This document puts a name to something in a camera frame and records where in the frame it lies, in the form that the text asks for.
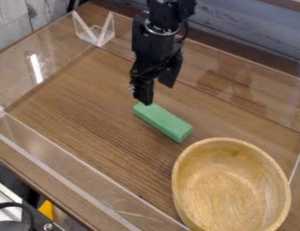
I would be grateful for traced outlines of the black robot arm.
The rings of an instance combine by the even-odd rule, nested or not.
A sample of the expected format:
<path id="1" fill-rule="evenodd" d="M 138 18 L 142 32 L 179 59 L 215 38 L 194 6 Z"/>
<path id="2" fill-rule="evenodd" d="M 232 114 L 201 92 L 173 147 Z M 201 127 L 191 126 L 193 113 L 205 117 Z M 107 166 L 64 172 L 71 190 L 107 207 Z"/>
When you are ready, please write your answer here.
<path id="1" fill-rule="evenodd" d="M 147 10 L 131 22 L 130 87 L 133 97 L 146 106 L 153 104 L 154 83 L 171 88 L 182 65 L 181 48 L 189 33 L 189 18 L 195 0 L 146 0 Z"/>

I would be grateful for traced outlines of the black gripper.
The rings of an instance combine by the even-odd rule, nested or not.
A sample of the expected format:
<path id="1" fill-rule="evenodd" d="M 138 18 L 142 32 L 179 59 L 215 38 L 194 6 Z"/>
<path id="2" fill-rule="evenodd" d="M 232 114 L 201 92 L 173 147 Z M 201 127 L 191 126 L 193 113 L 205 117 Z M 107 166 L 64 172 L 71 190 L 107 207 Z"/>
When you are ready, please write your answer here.
<path id="1" fill-rule="evenodd" d="M 154 100 L 154 79 L 171 88 L 182 65 L 182 40 L 177 39 L 181 20 L 174 15 L 142 12 L 133 18 L 131 51 L 135 61 L 131 67 L 133 97 L 146 106 Z"/>

